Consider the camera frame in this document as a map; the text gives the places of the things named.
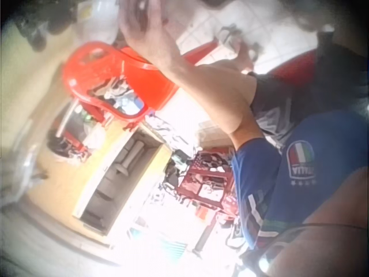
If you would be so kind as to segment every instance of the person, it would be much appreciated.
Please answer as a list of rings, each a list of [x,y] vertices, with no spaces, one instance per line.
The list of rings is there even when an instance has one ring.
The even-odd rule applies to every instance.
[[[340,44],[318,49],[323,59],[306,94],[314,101],[303,105],[307,96],[292,98],[295,88],[268,75],[190,65],[162,26],[160,1],[149,1],[146,28],[135,16],[137,1],[122,5],[121,30],[128,45],[193,97],[232,140],[240,218],[251,249],[303,223],[346,178],[368,166],[367,86],[363,93],[365,78],[352,73],[365,72],[357,66],[365,58],[352,41],[350,50],[342,36],[332,38]],[[297,109],[291,102],[303,110],[297,117],[291,117]],[[282,139],[282,154],[267,142],[260,121]]]

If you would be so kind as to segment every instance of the red object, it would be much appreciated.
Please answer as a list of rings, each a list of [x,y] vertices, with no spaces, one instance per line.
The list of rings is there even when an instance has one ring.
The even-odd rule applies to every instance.
[[[316,51],[311,50],[272,69],[268,74],[281,78],[283,81],[293,85],[305,85],[313,78],[315,57]]]
[[[212,148],[199,151],[196,154],[182,183],[176,189],[177,194],[197,200],[205,208],[213,209],[229,216],[238,213],[237,202],[234,195],[234,176],[230,168],[230,160],[233,155],[232,147]],[[211,170],[213,167],[222,166],[225,172]],[[224,180],[223,195],[219,201],[200,196],[207,182],[215,183],[214,180]]]
[[[218,42],[214,40],[186,53],[184,57],[196,64],[217,46]],[[91,54],[96,53],[101,53],[101,56],[91,60]],[[144,103],[144,107],[136,115],[124,114],[109,103],[89,95],[92,88],[112,77],[119,77],[123,72],[128,84]],[[127,122],[139,122],[152,110],[161,109],[178,89],[154,65],[131,48],[126,47],[119,51],[102,42],[90,42],[77,49],[64,67],[63,80],[80,102],[95,106]],[[91,108],[90,110],[100,121],[102,113],[96,113]]]

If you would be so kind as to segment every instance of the red chair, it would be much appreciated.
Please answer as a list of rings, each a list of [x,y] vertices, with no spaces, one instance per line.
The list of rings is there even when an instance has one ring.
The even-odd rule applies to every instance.
[[[218,42],[214,40],[186,53],[184,57],[196,64],[217,46]],[[89,60],[94,53],[99,53],[100,58]],[[119,77],[123,72],[128,84],[144,103],[144,107],[135,115],[122,113],[106,101],[89,94],[92,88],[112,77]],[[178,89],[154,65],[131,48],[126,47],[119,51],[102,42],[87,43],[77,49],[64,67],[63,80],[71,93],[85,103],[84,107],[93,111],[99,119],[103,118],[103,112],[99,115],[95,108],[88,105],[134,124],[143,120],[151,111],[160,110]]]

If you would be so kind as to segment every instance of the white tile floor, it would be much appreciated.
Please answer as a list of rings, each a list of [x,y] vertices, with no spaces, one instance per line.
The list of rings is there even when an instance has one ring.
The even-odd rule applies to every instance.
[[[245,42],[262,46],[254,69],[259,74],[317,45],[315,33],[298,28],[278,0],[233,0],[222,9],[208,8],[199,0],[166,0],[165,9],[169,19],[167,29],[181,53],[211,41],[221,27],[236,24]],[[221,46],[201,63],[232,57],[234,53]],[[210,122],[204,110],[183,91],[157,115],[173,125],[188,142],[196,141],[204,122]]]

